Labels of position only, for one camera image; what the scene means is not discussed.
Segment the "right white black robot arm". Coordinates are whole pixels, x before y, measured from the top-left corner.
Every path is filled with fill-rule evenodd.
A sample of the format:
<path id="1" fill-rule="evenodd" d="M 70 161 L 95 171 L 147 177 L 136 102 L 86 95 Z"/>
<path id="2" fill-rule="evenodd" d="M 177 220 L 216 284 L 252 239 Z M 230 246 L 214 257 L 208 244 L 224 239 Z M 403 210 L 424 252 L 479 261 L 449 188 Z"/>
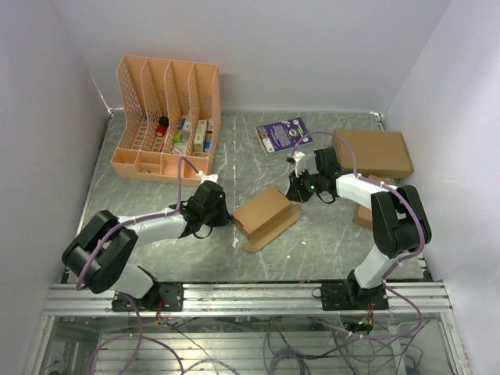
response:
<path id="1" fill-rule="evenodd" d="M 294 166 L 288 175 L 289 200 L 305 203 L 328 193 L 329 204 L 343 198 L 370 211 L 374 246 L 344 282 L 345 302 L 353 309 L 363 308 L 383 289 L 383 281 L 396 266 L 431 240 L 418 191 L 412 185 L 396 187 L 343 171 L 332 147 L 309 154 L 294 152 L 287 162 Z"/>

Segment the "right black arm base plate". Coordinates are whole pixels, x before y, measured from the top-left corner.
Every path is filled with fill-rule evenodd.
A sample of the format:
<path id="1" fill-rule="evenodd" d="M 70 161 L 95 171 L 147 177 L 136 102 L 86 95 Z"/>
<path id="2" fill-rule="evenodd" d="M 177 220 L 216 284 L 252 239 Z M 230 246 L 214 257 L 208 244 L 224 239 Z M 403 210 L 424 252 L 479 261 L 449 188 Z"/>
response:
<path id="1" fill-rule="evenodd" d="M 356 289 L 346 282 L 323 283 L 311 292 L 321 303 L 323 311 L 367 311 L 387 310 L 388 298 L 382 286 L 371 289 Z"/>

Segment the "pink plastic file organizer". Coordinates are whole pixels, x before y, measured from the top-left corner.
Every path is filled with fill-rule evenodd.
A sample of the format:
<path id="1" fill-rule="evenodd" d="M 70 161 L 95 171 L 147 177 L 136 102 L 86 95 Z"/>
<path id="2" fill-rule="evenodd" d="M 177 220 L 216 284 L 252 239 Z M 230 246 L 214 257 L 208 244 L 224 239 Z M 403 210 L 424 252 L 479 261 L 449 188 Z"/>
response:
<path id="1" fill-rule="evenodd" d="M 210 174 L 222 127 L 220 75 L 216 64 L 126 55 L 117 68 L 126 125 L 111 163 L 123 178 L 197 185 Z M 170 126 L 164 137 L 159 117 Z M 194 153 L 199 120 L 207 121 L 203 153 Z M 182 134 L 182 142 L 173 136 Z"/>

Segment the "white green carton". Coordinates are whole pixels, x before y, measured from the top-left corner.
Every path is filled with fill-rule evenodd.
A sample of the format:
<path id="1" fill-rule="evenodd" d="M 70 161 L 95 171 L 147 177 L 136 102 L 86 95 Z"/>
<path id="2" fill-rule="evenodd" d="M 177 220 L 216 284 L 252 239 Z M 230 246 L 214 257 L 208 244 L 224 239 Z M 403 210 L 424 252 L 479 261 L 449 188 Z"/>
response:
<path id="1" fill-rule="evenodd" d="M 199 120 L 196 125 L 195 137 L 193 140 L 194 153 L 203 153 L 205 146 L 205 136 L 207 130 L 207 121 Z"/>

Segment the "brown cardboard box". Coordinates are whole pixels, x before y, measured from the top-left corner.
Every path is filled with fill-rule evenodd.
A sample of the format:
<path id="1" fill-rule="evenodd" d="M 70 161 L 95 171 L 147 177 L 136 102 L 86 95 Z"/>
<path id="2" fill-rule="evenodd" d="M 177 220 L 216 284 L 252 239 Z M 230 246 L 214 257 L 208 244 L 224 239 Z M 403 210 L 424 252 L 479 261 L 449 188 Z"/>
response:
<path id="1" fill-rule="evenodd" d="M 301 206 L 289 201 L 275 185 L 246 202 L 232 214 L 234 225 L 246 237 L 244 249 L 259 252 L 296 223 Z"/>

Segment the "red black bottle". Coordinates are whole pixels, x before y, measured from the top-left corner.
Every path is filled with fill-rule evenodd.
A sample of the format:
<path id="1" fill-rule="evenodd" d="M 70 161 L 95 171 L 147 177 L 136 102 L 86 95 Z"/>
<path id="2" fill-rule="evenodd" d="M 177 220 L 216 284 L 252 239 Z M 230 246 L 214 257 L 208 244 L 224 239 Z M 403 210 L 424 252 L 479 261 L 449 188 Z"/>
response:
<path id="1" fill-rule="evenodd" d="M 170 126 L 169 118 L 167 116 L 160 116 L 157 127 L 155 129 L 155 135 L 159 138 L 163 138 Z"/>

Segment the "small folded cardboard box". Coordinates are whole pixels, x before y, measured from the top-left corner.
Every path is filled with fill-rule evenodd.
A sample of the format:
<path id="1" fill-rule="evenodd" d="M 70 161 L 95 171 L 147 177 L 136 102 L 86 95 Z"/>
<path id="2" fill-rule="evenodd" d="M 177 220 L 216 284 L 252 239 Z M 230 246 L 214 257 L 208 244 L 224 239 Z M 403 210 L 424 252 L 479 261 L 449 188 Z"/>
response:
<path id="1" fill-rule="evenodd" d="M 379 178 L 374 175 L 369 175 L 369 178 L 372 180 L 376 180 L 378 182 L 384 182 L 386 184 L 394 185 L 395 180 L 392 178 Z M 360 225 L 361 227 L 365 227 L 369 230 L 373 229 L 373 221 L 372 221 L 372 212 L 370 209 L 365 206 L 357 204 L 355 207 L 355 211 L 353 213 L 352 222 Z"/>

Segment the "large folded cardboard box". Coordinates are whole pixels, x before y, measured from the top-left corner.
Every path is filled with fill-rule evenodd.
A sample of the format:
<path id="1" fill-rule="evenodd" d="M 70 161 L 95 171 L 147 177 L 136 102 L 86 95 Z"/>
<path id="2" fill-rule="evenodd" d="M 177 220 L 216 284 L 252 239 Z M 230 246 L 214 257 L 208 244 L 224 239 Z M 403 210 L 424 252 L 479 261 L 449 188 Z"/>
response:
<path id="1" fill-rule="evenodd" d="M 413 173 L 413 164 L 401 132 L 337 129 L 335 134 L 351 147 L 356 170 L 363 176 L 402 180 Z"/>

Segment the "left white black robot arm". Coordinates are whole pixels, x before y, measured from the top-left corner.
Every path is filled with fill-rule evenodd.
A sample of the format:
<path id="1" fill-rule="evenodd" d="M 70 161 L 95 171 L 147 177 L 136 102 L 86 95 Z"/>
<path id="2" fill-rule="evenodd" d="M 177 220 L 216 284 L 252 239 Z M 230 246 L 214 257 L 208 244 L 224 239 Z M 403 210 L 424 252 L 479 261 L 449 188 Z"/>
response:
<path id="1" fill-rule="evenodd" d="M 108 210 L 95 214 L 62 254 L 62 262 L 78 277 L 78 285 L 95 294 L 113 290 L 120 298 L 113 308 L 142 310 L 166 307 L 179 311 L 180 287 L 161 282 L 140 266 L 128 265 L 133 250 L 166 239 L 198 236 L 199 230 L 224 227 L 230 222 L 226 195 L 216 182 L 205 180 L 178 205 L 145 216 L 115 216 Z"/>

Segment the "aluminium rail frame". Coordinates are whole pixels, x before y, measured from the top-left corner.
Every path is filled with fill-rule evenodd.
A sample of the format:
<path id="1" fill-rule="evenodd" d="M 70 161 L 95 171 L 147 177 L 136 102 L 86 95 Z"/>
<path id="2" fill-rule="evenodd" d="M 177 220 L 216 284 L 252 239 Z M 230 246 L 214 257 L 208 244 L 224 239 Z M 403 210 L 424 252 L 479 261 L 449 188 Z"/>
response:
<path id="1" fill-rule="evenodd" d="M 413 313 L 417 305 L 422 313 L 438 314 L 444 324 L 456 374 L 470 374 L 470 361 L 459 336 L 452 304 L 442 282 L 390 282 L 387 313 Z M 184 284 L 184 300 L 178 316 L 325 316 L 321 301 L 312 295 L 315 284 Z M 42 309 L 41 321 L 32 343 L 25 374 L 39 374 L 51 333 L 58 316 L 121 317 L 112 310 L 114 291 L 94 294 L 77 291 L 73 284 L 53 284 Z"/>

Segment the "purple book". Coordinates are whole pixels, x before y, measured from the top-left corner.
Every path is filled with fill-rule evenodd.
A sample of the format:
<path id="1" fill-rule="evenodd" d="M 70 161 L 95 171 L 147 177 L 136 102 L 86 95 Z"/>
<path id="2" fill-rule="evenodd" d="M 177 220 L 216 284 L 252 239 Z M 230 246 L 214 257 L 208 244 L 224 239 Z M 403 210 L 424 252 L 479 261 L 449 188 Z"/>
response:
<path id="1" fill-rule="evenodd" d="M 267 155 L 292 150 L 309 131 L 301 117 L 259 125 L 255 129 L 259 143 Z"/>

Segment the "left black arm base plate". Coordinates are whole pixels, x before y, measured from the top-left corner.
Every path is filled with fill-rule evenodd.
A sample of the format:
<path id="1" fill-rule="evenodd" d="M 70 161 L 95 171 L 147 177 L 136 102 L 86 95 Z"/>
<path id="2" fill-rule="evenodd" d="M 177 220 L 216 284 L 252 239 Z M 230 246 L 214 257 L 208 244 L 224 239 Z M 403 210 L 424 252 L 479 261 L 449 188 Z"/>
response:
<path id="1" fill-rule="evenodd" d="M 184 304 L 184 286 L 178 283 L 156 283 L 142 298 L 127 298 L 125 294 L 116 292 L 112 311 L 133 312 L 130 301 L 139 312 L 180 312 Z"/>

